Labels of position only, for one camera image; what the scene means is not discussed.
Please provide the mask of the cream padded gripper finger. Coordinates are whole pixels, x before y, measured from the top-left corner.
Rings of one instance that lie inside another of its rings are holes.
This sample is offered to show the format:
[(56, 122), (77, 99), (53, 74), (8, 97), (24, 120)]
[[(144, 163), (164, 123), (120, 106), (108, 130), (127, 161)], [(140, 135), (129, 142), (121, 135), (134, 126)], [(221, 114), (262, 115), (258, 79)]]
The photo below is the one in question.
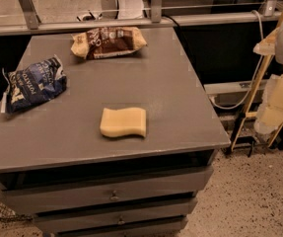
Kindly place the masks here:
[(254, 129), (259, 134), (269, 134), (283, 123), (283, 74), (272, 74), (262, 95)]

